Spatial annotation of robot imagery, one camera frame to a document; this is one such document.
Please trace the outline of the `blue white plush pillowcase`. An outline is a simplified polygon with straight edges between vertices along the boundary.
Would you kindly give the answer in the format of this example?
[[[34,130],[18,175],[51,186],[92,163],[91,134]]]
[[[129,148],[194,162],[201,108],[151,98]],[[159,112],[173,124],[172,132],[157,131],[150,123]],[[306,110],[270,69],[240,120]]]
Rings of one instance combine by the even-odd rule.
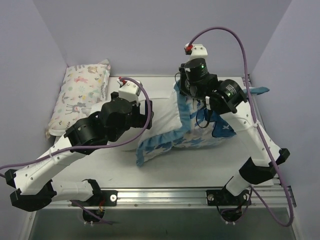
[[[169,96],[157,126],[145,130],[136,149],[136,165],[170,151],[172,148],[215,147],[236,135],[234,129],[219,115],[213,113],[205,124],[207,110],[203,103],[179,94],[177,85]]]

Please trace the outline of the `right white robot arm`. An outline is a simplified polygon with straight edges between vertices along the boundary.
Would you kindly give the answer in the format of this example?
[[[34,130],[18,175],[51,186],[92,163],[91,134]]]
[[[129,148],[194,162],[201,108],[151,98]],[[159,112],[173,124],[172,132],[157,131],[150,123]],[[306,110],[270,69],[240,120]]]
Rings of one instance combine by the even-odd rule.
[[[249,185],[272,179],[276,166],[284,163],[290,152],[277,146],[260,123],[254,120],[248,93],[232,79],[219,80],[209,73],[206,60],[195,58],[181,64],[179,88],[185,96],[203,103],[207,123],[216,114],[233,129],[249,153],[248,160],[224,186],[222,200],[232,205]]]

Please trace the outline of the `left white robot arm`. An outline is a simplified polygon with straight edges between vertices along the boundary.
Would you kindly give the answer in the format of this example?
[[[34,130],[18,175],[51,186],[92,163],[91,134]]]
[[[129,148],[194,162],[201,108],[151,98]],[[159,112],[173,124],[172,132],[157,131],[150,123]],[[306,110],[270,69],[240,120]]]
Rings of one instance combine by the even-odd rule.
[[[54,177],[72,163],[85,158],[102,147],[119,146],[116,142],[130,128],[152,127],[153,103],[145,99],[144,113],[140,103],[111,94],[111,101],[99,111],[78,120],[44,156],[22,169],[8,169],[6,184],[15,190],[10,194],[12,206],[34,212],[57,201],[79,201],[95,206],[104,200],[104,193],[94,179],[58,181]]]

